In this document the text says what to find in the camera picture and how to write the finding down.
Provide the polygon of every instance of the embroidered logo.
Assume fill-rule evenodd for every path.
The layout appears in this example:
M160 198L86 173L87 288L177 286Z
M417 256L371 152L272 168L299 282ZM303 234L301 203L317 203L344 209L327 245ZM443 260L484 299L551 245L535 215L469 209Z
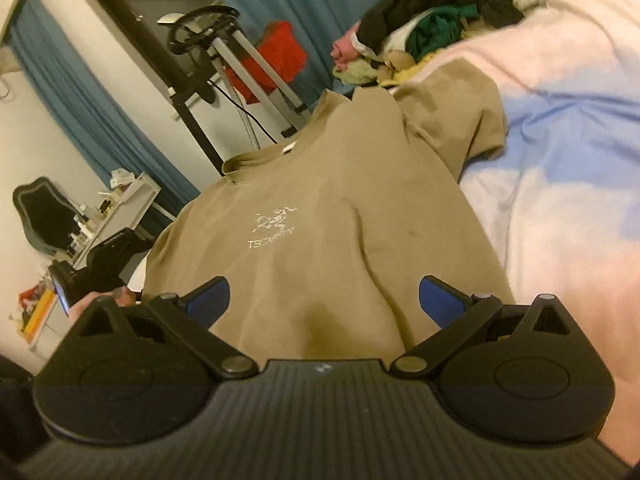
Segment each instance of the embroidered logo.
M264 238L258 238L257 240L249 240L249 248L255 249L270 244L281 236L290 234L293 232L293 227L287 227L287 216L296 211L298 208L285 207L283 209L274 209L273 216L265 216L257 214L258 218L255 219L258 227L256 227L252 233L259 232L260 234L266 234Z

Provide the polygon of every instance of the t-shirt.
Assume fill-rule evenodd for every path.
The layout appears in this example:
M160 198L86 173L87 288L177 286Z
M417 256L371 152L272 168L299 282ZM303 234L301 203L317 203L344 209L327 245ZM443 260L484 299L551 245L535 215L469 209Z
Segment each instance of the t-shirt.
M491 79L463 59L394 95L326 92L287 147L236 156L158 238L145 296L230 285L210 331L271 358L381 358L433 335L418 286L432 274L512 301L457 180L503 147Z

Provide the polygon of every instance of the steering wheel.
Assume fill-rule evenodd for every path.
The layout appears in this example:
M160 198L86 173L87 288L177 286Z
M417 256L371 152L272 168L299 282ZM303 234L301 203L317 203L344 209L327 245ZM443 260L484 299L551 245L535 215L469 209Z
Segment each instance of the steering wheel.
M195 32L192 36L188 37L184 41L177 40L176 34L181 28L185 27L195 18L199 18L200 16L207 16L209 14L219 14L220 16L212 25L205 28L202 32ZM219 30L220 28L225 27L237 20L239 16L240 12L237 9L225 5L212 5L192 10L191 12L185 14L183 17L179 18L171 26L168 36L169 50L174 54L184 54L197 44L205 41L216 30Z

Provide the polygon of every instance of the bed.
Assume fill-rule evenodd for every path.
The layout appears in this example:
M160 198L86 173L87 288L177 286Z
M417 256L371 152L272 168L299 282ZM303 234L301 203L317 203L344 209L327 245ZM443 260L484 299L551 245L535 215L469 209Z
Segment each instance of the bed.
M548 0L516 27L457 43L498 85L510 129L460 186L516 301L557 294L612 372L601 439L640 460L640 0Z

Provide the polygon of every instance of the shirt sleeve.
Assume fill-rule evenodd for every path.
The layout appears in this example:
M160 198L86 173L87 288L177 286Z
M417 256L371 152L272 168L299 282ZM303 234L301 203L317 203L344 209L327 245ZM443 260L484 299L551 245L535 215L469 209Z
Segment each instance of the shirt sleeve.
M394 95L406 131L428 143L455 179L464 163L504 147L507 121L495 83L466 59L455 59Z

